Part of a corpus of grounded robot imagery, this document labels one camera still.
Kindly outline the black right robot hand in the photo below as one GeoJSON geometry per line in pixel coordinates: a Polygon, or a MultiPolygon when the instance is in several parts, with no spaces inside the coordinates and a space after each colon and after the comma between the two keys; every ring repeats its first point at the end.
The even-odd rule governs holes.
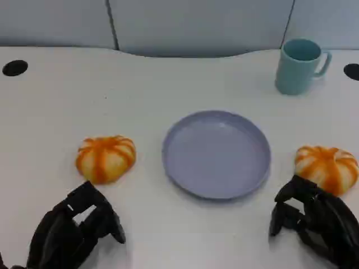
{"type": "Polygon", "coordinates": [[[339,198],[294,175],[275,197],[269,235],[294,230],[303,244],[338,268],[358,268],[358,221],[339,198]]]}

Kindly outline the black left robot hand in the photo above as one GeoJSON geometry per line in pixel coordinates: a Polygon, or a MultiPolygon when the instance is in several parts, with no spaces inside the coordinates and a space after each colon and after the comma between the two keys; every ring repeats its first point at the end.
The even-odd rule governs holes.
{"type": "Polygon", "coordinates": [[[107,235],[126,242],[112,205],[85,182],[44,215],[31,239],[26,267],[79,268],[107,235]]]}

